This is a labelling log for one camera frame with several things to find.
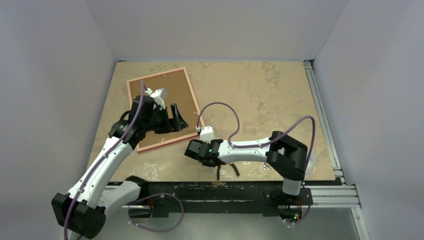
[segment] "metal frame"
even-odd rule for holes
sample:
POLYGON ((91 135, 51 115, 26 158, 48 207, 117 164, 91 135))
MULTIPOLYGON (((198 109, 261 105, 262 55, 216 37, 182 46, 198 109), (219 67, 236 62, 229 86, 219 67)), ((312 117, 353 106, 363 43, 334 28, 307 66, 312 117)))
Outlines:
MULTIPOLYGON (((344 183, 344 185, 346 185, 345 184, 345 178, 344 178, 343 171, 342 171, 342 167, 341 167, 340 162, 339 162, 339 157, 337 155, 337 151, 336 151, 336 148, 334 146, 333 136, 332 136, 332 133, 331 133, 331 130, 330 130, 329 122, 327 120, 326 111, 324 110, 323 101, 321 100, 320 91, 318 90, 317 80, 315 79, 315 74, 314 74, 314 69, 312 67, 312 63, 309 60, 305 60, 303 62, 303 66, 305 68, 307 80, 309 81, 310 91, 312 92, 312 97, 313 97, 313 101, 315 103, 316 111, 318 113, 319 122, 321 123, 322 132, 324 134, 324 139, 325 139, 325 143, 327 145, 328 154, 330 156, 331 165, 333 167, 334 174, 335 174, 336 177, 340 177, 341 182, 344 183)), ((336 191, 333 191, 333 192, 329 192, 330 197, 334 198, 332 206, 330 206, 330 208, 343 208, 345 206, 348 206, 349 204, 353 204, 350 208, 352 210, 352 214, 353 214, 354 221, 355 221, 355 227, 356 227, 356 230, 358 232, 359 239, 360 240, 369 240, 370 236, 368 234, 367 226, 366 226, 366 224, 364 222, 364 218, 362 216, 361 202, 359 200, 358 194, 356 193, 355 196, 343 195, 342 198, 340 198, 340 196, 338 195, 338 194, 341 194, 341 192, 347 193, 347 187, 353 187, 354 191, 356 192, 355 186, 345 186, 345 188, 342 191, 336 190, 336 191), (355 205, 354 202, 352 202, 353 199, 357 200, 357 205, 355 205), (337 202, 337 201, 340 201, 339 205, 334 204, 334 202, 337 202)), ((320 198, 318 197, 318 199, 317 199, 317 196, 315 196, 316 193, 314 193, 313 190, 312 190, 311 194, 312 194, 312 196, 314 196, 313 197, 314 202, 318 200, 317 202, 318 202, 318 205, 319 205, 320 198)))
POLYGON ((340 162, 334 147, 333 136, 327 121, 326 111, 324 111, 323 102, 321 100, 320 91, 318 90, 317 81, 315 79, 314 70, 309 60, 303 62, 307 80, 309 81, 310 91, 312 92, 313 101, 315 102, 316 111, 318 113, 319 122, 321 123, 322 132, 324 133, 325 143, 328 148, 331 164, 333 168, 339 168, 340 162))
MULTIPOLYGON (((119 186, 107 186, 103 194, 118 188, 119 186)), ((314 204, 311 208, 360 208, 361 203, 355 186, 307 186, 311 190, 314 204)), ((122 208, 148 209, 148 205, 125 205, 122 208)))

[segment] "white object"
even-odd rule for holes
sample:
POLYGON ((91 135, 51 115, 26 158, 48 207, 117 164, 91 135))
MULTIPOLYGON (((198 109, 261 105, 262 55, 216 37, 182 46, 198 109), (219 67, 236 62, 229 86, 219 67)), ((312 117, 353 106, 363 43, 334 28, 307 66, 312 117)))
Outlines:
POLYGON ((147 88, 147 90, 144 91, 145 93, 147 93, 149 96, 152 95, 153 90, 150 88, 147 88))
POLYGON ((210 144, 215 139, 214 130, 211 126, 204 126, 201 128, 200 140, 210 144))
POLYGON ((236 146, 258 145, 249 148, 233 148, 227 140, 224 140, 219 145, 218 158, 226 164, 242 161, 266 163, 267 156, 265 154, 269 152, 270 146, 260 147, 259 145, 269 141, 268 137, 253 141, 233 141, 232 144, 236 146))
POLYGON ((282 181, 282 192, 285 194, 297 196, 301 191, 301 183, 302 181, 294 181, 284 178, 282 181))
POLYGON ((167 96, 168 91, 165 88, 160 88, 150 94, 150 97, 160 106, 160 109, 165 109, 165 97, 167 96))
POLYGON ((264 162, 261 162, 261 164, 262 164, 262 168, 263 168, 264 171, 270 170, 270 168, 268 167, 268 165, 266 165, 264 162))

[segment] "black object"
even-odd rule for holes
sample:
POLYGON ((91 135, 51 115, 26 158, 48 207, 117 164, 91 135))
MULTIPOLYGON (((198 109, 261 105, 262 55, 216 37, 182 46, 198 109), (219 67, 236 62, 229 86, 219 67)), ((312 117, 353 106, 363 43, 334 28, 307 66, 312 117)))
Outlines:
POLYGON ((140 187, 140 195, 138 196, 138 199, 142 199, 143 196, 146 195, 146 194, 148 196, 151 195, 151 194, 149 194, 149 187, 148 187, 149 182, 147 182, 146 180, 144 180, 144 179, 142 179, 138 176, 131 175, 131 176, 127 177, 125 179, 125 181, 131 181, 131 182, 137 184, 140 187))
MULTIPOLYGON (((273 131, 269 140, 282 135, 281 131, 273 131)), ((199 161, 202 165, 216 167, 225 163, 219 159, 218 152, 222 139, 212 140, 209 144, 201 140, 191 140, 184 155, 199 161)), ((306 158, 308 147, 289 135, 270 145, 266 152, 266 162, 283 178, 303 181, 305 179, 306 158)))
MULTIPOLYGON (((65 224, 65 217, 71 202, 72 199, 70 197, 60 193, 56 193, 51 200, 57 223, 62 227, 65 224)), ((99 234, 103 225, 105 225, 106 215, 104 212, 105 207, 96 207, 94 209, 77 201, 69 218, 68 229, 92 239, 99 234)))
POLYGON ((123 140, 129 143, 132 149, 146 137, 146 133, 154 131, 155 134, 167 134, 171 132, 179 132, 189 126, 184 121, 175 103, 171 104, 172 118, 168 117, 168 108, 160 108, 155 99, 150 96, 143 96, 143 105, 139 114, 136 111, 140 102, 140 95, 132 101, 131 110, 122 114, 119 121, 113 124, 109 131, 109 137, 120 138, 129 127, 131 121, 135 118, 134 125, 130 129, 128 135, 123 140))
MULTIPOLYGON (((282 134, 281 131, 273 131, 269 140, 274 140, 282 134)), ((266 162, 283 178, 303 181, 305 179, 307 155, 308 147, 305 144, 286 135, 271 144, 269 152, 266 153, 266 162), (284 148, 284 154, 278 152, 282 148, 284 148)))
MULTIPOLYGON (((302 198, 303 205, 313 204, 307 197, 308 192, 302 188, 298 198, 281 198, 284 196, 282 184, 283 181, 149 182, 148 192, 140 193, 140 198, 158 193, 175 194, 183 202, 184 213, 262 214, 282 219, 294 219, 299 214, 302 217, 297 199, 302 198)), ((167 218, 169 213, 181 213, 180 204, 173 197, 154 197, 153 204, 151 214, 145 211, 140 214, 139 210, 130 208, 130 215, 134 218, 167 218)), ((148 206, 149 203, 137 205, 148 206)))
MULTIPOLYGON (((216 169, 216 180, 218 180, 218 181, 220 180, 220 176, 221 176, 221 166, 222 165, 219 165, 218 168, 216 169)), ((240 176, 240 172, 237 169, 236 165, 231 162, 230 163, 230 166, 234 169, 235 174, 237 175, 237 177, 240 176)))
POLYGON ((225 165, 226 163, 218 158, 220 155, 218 150, 222 142, 222 139, 215 139, 208 144, 201 140, 193 139, 188 143, 184 155, 199 161, 204 166, 212 168, 225 165))

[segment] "beige marble tabletop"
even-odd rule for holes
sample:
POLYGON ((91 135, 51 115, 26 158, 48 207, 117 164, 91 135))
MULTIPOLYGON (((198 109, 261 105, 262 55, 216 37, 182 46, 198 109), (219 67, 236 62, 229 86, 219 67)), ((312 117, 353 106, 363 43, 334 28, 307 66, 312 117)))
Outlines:
MULTIPOLYGON (((334 180, 317 110, 302 62, 118 62, 103 107, 89 165, 103 147, 108 132, 121 114, 129 109, 126 81, 176 68, 186 67, 199 107, 210 102, 231 105, 240 118, 240 132, 233 141, 268 137, 272 131, 285 131, 304 115, 317 124, 313 148, 314 169, 307 180, 334 180)), ((205 125, 214 128, 215 137, 226 139, 237 128, 233 113, 222 105, 210 106, 203 114, 205 125)), ((311 142, 311 121, 303 121, 289 135, 307 146, 311 142)), ((147 181, 216 181, 217 168, 202 166, 184 156, 188 141, 149 152, 133 151, 111 181, 131 175, 147 181)), ((221 168, 221 181, 281 180, 272 168, 264 171, 259 162, 237 162, 237 177, 230 165, 221 168)))

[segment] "cable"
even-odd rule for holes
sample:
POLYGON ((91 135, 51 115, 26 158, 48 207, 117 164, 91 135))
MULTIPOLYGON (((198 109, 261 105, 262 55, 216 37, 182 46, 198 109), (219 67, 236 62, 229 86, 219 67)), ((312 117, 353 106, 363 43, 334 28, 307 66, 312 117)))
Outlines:
MULTIPOLYGON (((141 80, 141 95, 140 95, 140 102, 138 103, 138 106, 137 106, 137 111, 135 112, 136 116, 139 115, 140 110, 142 109, 144 89, 146 89, 146 87, 145 87, 143 80, 141 80)), ((79 187, 80 191, 76 192, 75 196, 73 197, 73 199, 72 199, 72 201, 69 205, 67 213, 66 213, 65 222, 63 224, 63 237, 64 237, 65 240, 69 240, 69 238, 68 238, 69 219, 71 218, 72 210, 73 210, 75 203, 77 202, 77 199, 80 196, 82 190, 87 185, 88 180, 90 179, 90 177, 94 173, 94 171, 97 169, 97 167, 106 159, 104 156, 109 156, 109 154, 122 142, 122 140, 125 139, 125 137, 130 132, 131 128, 133 127, 134 123, 136 122, 136 119, 137 119, 136 117, 134 117, 132 119, 131 123, 129 124, 129 126, 127 127, 127 129, 123 133, 123 135, 118 139, 118 141, 115 142, 115 144, 111 148, 109 148, 109 150, 106 151, 106 153, 103 156, 100 157, 100 159, 95 163, 95 165, 87 173, 87 176, 85 177, 85 179, 82 181, 81 186, 79 187)), ((80 240, 82 237, 83 236, 80 235, 76 240, 80 240)))
POLYGON ((302 197, 299 197, 299 203, 298 203, 299 205, 297 206, 297 209, 302 209, 302 205, 304 204, 304 201, 303 201, 303 199, 302 199, 302 197))
POLYGON ((234 135, 234 133, 232 135, 230 135, 228 137, 228 144, 233 148, 236 149, 247 149, 247 148, 256 148, 256 147, 265 147, 268 146, 270 144, 273 144, 277 141, 279 141, 280 139, 284 138, 287 134, 289 134, 293 129, 295 129, 295 127, 297 127, 303 120, 305 119, 311 119, 312 120, 312 137, 311 137, 311 141, 310 141, 310 146, 309 146, 309 151, 307 153, 307 157, 306 157, 306 166, 309 163, 309 159, 311 158, 311 154, 312 154, 312 148, 314 147, 314 141, 315 141, 315 119, 313 116, 307 115, 307 116, 303 116, 301 117, 299 120, 297 120, 291 127, 289 127, 283 134, 279 135, 278 137, 274 138, 273 140, 269 141, 269 142, 265 142, 262 143, 261 145, 232 145, 231 142, 231 137, 234 135))
POLYGON ((130 216, 130 211, 128 211, 128 219, 129 219, 129 223, 128 224, 131 223, 131 224, 133 224, 136 227, 139 227, 141 229, 145 229, 147 231, 155 232, 155 233, 169 232, 169 231, 174 230, 176 227, 178 227, 178 225, 180 225, 180 223, 183 221, 183 218, 184 218, 184 207, 183 207, 183 203, 181 202, 180 199, 178 199, 178 197, 176 197, 176 196, 174 196, 172 194, 169 194, 169 193, 164 192, 164 193, 157 193, 157 194, 153 194, 153 195, 144 197, 142 199, 139 199, 139 200, 134 201, 134 203, 141 203, 141 202, 143 202, 143 201, 145 201, 147 199, 151 199, 151 198, 154 198, 154 197, 160 196, 160 195, 167 195, 167 196, 173 197, 179 203, 179 206, 181 207, 181 217, 179 218, 178 222, 174 226, 172 226, 170 228, 166 228, 166 229, 153 229, 153 228, 149 228, 149 227, 140 225, 138 223, 133 222, 133 219, 130 216))

